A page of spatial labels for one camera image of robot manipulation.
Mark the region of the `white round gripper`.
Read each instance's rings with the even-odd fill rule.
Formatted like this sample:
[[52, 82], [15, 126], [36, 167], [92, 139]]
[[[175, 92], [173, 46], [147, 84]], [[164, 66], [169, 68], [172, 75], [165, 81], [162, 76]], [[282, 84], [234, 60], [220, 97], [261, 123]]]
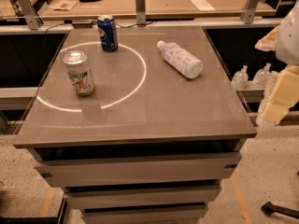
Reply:
[[299, 0], [280, 25], [257, 41], [255, 48], [276, 51], [276, 57], [288, 63], [278, 74], [262, 113], [263, 119], [279, 124], [299, 102]]

